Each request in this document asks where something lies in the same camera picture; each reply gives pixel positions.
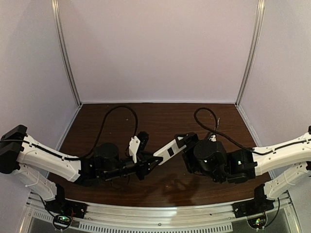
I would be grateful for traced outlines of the white remote control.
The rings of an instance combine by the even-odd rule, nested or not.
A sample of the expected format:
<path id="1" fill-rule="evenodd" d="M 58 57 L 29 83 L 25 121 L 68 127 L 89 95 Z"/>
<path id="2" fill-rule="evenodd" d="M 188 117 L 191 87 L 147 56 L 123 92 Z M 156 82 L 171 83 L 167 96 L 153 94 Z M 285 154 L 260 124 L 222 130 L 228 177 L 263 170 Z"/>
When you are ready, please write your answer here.
<path id="1" fill-rule="evenodd" d="M 186 146 L 183 146 L 182 148 L 179 149 L 174 138 L 174 140 L 172 140 L 171 142 L 169 142 L 168 144 L 166 144 L 165 146 L 157 150 L 153 154 L 153 156 L 158 156 L 158 157 L 163 158 L 163 161 L 159 164 L 160 166 L 164 164 L 165 162 L 167 162 L 168 160 L 170 160 L 171 158 L 173 158 L 178 153 L 180 153 L 185 147 Z"/>

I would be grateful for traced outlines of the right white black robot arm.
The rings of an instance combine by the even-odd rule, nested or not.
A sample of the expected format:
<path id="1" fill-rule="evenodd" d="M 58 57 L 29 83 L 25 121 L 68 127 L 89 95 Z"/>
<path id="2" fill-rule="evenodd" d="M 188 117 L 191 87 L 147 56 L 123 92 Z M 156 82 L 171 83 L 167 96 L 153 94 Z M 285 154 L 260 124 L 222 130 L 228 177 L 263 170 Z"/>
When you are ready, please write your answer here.
<path id="1" fill-rule="evenodd" d="M 284 166 L 290 166 L 274 181 L 260 185 L 254 191 L 253 205 L 268 205 L 302 175 L 311 172 L 311 133 L 267 147 L 246 148 L 227 152 L 223 144 L 211 137 L 200 140 L 195 133 L 177 134 L 177 147 L 183 150 L 183 159 L 189 173 L 198 173 L 215 183 L 244 183 L 257 176 Z"/>

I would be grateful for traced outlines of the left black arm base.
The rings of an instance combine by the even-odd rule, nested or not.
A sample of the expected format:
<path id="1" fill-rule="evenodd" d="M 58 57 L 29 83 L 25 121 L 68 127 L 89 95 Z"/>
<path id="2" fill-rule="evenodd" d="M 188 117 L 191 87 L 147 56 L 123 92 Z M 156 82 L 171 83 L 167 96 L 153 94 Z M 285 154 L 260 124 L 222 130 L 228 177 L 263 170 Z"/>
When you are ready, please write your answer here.
<path id="1" fill-rule="evenodd" d="M 53 226 L 61 232 L 71 226 L 74 218 L 83 219 L 88 207 L 85 203 L 71 200 L 43 201 L 43 204 L 45 210 L 52 216 Z"/>

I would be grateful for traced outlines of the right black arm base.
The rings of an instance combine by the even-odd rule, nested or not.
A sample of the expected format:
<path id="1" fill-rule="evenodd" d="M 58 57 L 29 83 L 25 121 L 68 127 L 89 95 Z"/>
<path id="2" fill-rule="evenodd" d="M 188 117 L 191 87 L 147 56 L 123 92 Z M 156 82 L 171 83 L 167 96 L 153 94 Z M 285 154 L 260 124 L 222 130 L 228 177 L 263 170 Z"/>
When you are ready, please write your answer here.
<path id="1" fill-rule="evenodd" d="M 266 212 L 274 209 L 274 201 L 260 198 L 239 201 L 232 204 L 235 218 L 246 217 L 247 224 L 254 230 L 261 230 L 268 226 Z"/>

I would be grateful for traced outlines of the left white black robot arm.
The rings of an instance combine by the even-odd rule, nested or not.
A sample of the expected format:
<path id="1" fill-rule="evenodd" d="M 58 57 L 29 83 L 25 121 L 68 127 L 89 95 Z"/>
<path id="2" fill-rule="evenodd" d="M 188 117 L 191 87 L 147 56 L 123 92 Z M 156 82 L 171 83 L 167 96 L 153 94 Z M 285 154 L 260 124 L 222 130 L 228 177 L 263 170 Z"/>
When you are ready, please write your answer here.
<path id="1" fill-rule="evenodd" d="M 64 188 L 44 178 L 38 168 L 82 187 L 98 186 L 132 174 L 142 180 L 163 161 L 161 153 L 143 150 L 146 139 L 144 132 L 132 137 L 126 159 L 119 158 L 118 147 L 112 143 L 104 143 L 87 156 L 78 157 L 39 143 L 27 134 L 26 126 L 18 125 L 0 139 L 0 171 L 15 175 L 48 205 L 64 206 L 68 202 Z"/>

